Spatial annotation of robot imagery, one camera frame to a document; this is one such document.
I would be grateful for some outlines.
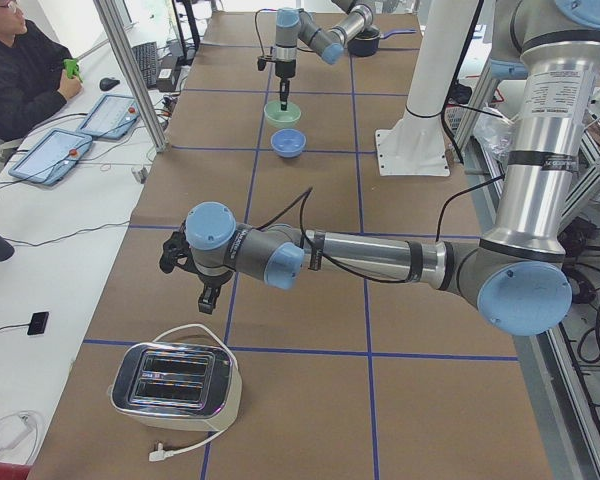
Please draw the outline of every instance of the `keyboard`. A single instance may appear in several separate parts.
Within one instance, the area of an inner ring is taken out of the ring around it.
[[[131,47],[131,51],[147,88],[155,87],[158,81],[158,45],[156,42],[141,43]]]

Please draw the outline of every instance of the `green bowl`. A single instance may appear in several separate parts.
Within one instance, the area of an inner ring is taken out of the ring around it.
[[[287,102],[287,109],[280,108],[279,100],[267,102],[264,106],[264,118],[269,125],[276,128],[291,128],[300,120],[300,107],[293,102]]]

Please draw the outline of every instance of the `glasses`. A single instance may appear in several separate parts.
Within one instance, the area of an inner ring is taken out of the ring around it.
[[[6,5],[0,5],[0,8],[8,8],[11,13],[16,13],[18,11],[18,2],[17,0],[11,0]]]

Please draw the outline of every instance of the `plastic bag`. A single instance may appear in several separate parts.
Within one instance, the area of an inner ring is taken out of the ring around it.
[[[509,151],[511,150],[511,137],[513,134],[513,122],[494,108],[483,108],[485,112],[499,115],[481,114],[473,129],[473,136],[478,140],[486,152],[503,167],[507,166]]]

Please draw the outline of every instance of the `person's hand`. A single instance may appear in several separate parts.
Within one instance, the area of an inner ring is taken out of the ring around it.
[[[67,71],[62,70],[62,74],[60,74],[60,87],[58,87],[58,92],[67,100],[75,97],[82,90],[82,82],[78,79],[77,76],[73,78],[67,77]]]

